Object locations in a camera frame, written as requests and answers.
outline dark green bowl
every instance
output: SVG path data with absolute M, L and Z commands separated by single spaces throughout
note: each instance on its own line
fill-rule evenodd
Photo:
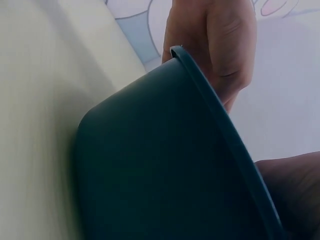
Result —
M 86 238 L 285 239 L 214 90 L 182 47 L 171 52 L 79 125 L 75 169 Z

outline bowl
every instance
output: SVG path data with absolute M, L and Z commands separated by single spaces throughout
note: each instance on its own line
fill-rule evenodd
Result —
M 181 46 L 171 54 L 79 124 L 74 167 L 86 238 L 286 239 L 215 91 Z

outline wall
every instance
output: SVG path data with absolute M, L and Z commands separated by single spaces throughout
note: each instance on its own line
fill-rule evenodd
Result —
M 144 68 L 100 0 L 1 0 L 0 32 L 0 239 L 81 239 L 73 135 Z

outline hand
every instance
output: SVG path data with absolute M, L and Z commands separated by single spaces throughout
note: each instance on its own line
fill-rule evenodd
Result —
M 229 112 L 252 79 L 256 28 L 251 0 L 173 0 L 162 61 L 183 45 Z
M 294 240 L 320 240 L 320 152 L 256 163 Z

